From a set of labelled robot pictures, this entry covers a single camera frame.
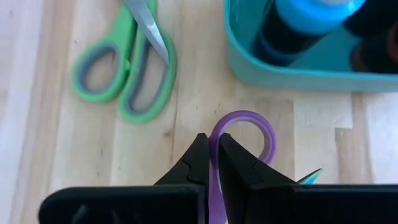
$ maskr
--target light wood surface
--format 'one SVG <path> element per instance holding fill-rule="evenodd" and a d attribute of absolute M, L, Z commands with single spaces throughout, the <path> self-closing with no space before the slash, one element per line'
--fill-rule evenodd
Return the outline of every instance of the light wood surface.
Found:
<path fill-rule="evenodd" d="M 110 29 L 120 4 L 1 2 L 0 223 L 37 223 L 41 200 L 64 187 L 153 184 L 197 133 L 209 135 L 222 116 L 240 109 L 273 124 L 279 147 L 272 166 L 290 178 L 322 167 L 318 183 L 398 182 L 398 95 L 243 85 L 226 63 L 222 0 L 159 0 L 178 73 L 155 120 L 126 122 L 116 100 L 80 100 L 70 85 L 71 65 Z M 162 71 L 152 53 L 138 107 L 151 98 Z M 106 79 L 96 74 L 93 83 Z M 259 155 L 262 136 L 255 127 L 239 123 L 228 131 Z"/>

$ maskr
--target green scissors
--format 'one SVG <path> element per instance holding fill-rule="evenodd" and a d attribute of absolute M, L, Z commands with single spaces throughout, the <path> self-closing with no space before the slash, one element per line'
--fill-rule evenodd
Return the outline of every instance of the green scissors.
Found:
<path fill-rule="evenodd" d="M 102 102 L 114 98 L 120 91 L 119 110 L 126 120 L 145 123 L 154 119 L 168 102 L 172 92 L 177 58 L 173 41 L 156 26 L 155 0 L 125 0 L 111 32 L 83 53 L 73 68 L 72 85 L 85 100 Z M 129 61 L 132 43 L 134 51 Z M 149 106 L 136 111 L 132 102 L 141 87 L 149 46 L 152 45 L 165 61 L 160 87 Z M 102 56 L 115 53 L 118 67 L 110 83 L 99 91 L 91 91 L 87 85 L 90 67 Z"/>

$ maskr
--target paint bottle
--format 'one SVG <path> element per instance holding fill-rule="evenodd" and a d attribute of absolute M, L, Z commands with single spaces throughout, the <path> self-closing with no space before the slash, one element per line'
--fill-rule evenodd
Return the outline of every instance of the paint bottle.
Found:
<path fill-rule="evenodd" d="M 397 0 L 366 0 L 344 25 L 359 37 L 375 37 L 398 21 Z"/>
<path fill-rule="evenodd" d="M 351 54 L 356 72 L 398 73 L 398 22 L 381 35 L 364 40 Z"/>
<path fill-rule="evenodd" d="M 253 54 L 266 63 L 288 66 L 356 12 L 363 2 L 275 0 L 267 5 L 253 43 Z"/>

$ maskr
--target purple plastic strip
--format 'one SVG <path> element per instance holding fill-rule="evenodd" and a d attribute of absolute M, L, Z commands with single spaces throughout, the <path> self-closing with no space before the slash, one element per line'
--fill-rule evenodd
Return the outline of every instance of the purple plastic strip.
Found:
<path fill-rule="evenodd" d="M 210 143 L 210 183 L 209 183 L 209 224 L 225 224 L 226 212 L 218 174 L 218 144 L 220 136 L 229 125 L 248 121 L 256 125 L 264 135 L 264 148 L 259 159 L 269 164 L 275 156 L 276 136 L 271 124 L 261 115 L 252 111 L 235 111 L 221 118 L 209 138 Z"/>

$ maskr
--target purple loop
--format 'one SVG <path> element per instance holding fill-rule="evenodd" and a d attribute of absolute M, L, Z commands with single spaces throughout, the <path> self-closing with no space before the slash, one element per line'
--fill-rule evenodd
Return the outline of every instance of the purple loop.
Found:
<path fill-rule="evenodd" d="M 248 121 L 256 125 L 264 135 L 264 148 L 259 159 L 269 164 L 275 156 L 276 136 L 271 124 L 253 111 L 235 111 L 221 118 L 209 138 L 210 143 L 210 183 L 209 183 L 209 224 L 225 224 L 226 212 L 218 174 L 218 144 L 220 136 L 229 125 L 239 121 Z"/>

